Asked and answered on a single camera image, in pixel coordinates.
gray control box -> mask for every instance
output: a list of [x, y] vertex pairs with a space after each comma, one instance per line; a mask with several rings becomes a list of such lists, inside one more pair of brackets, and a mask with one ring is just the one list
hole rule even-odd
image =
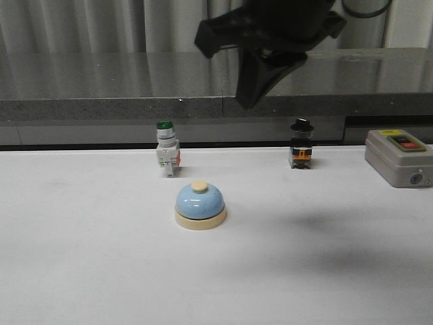
[[433, 186], [433, 150], [404, 130], [371, 130], [365, 160], [396, 188]]

white tabletop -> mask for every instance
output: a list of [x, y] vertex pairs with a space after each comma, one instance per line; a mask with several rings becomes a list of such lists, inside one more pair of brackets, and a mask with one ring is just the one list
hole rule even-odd
[[[0, 324], [433, 324], [433, 188], [397, 189], [364, 147], [0, 153]], [[223, 193], [213, 230], [179, 190]]]

gray countertop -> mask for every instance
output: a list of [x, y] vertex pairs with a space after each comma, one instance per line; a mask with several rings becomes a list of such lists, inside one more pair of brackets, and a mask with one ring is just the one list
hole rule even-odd
[[237, 53], [0, 57], [0, 121], [431, 114], [433, 50], [312, 51], [252, 110], [235, 100]]

curtain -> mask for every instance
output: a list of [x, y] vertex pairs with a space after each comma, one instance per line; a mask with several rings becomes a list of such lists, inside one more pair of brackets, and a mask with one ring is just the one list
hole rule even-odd
[[[368, 12], [386, 0], [346, 0]], [[0, 53], [197, 51], [200, 20], [242, 0], [0, 0]], [[334, 10], [342, 13], [340, 0]], [[347, 27], [319, 49], [432, 47], [433, 1], [394, 0], [391, 10]]]

green indicator light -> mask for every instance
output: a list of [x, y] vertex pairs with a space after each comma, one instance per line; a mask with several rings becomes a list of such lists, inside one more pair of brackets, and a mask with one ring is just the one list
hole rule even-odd
[[171, 129], [172, 127], [173, 127], [173, 123], [171, 123], [171, 121], [162, 121], [156, 123], [156, 128], [158, 130], [167, 130], [167, 129]]

